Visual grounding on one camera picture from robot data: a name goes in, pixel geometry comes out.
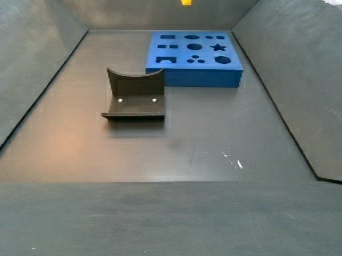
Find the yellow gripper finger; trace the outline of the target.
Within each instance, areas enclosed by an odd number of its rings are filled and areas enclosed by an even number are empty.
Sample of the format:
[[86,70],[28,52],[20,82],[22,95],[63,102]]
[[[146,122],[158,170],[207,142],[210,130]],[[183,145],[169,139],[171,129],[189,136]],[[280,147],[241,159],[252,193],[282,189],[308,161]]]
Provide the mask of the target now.
[[191,6],[193,0],[181,0],[183,6]]

